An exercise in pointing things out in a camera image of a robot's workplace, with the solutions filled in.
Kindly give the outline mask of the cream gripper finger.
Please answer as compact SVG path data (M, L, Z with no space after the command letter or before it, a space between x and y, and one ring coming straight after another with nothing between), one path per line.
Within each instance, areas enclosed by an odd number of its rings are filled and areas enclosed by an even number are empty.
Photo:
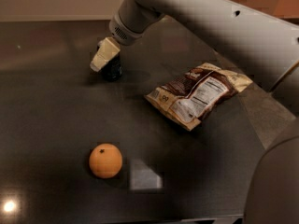
M121 51L120 44L113 37L106 37L98 43L96 51L90 63L94 72L99 72L110 61L112 61Z

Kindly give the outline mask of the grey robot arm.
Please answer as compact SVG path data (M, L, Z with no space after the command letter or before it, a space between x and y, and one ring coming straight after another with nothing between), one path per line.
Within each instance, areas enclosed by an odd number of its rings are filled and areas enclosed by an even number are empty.
M124 0L109 24L130 46L168 15L235 63L293 114L299 107L299 26L230 0ZM262 155L243 224L299 223L299 119Z

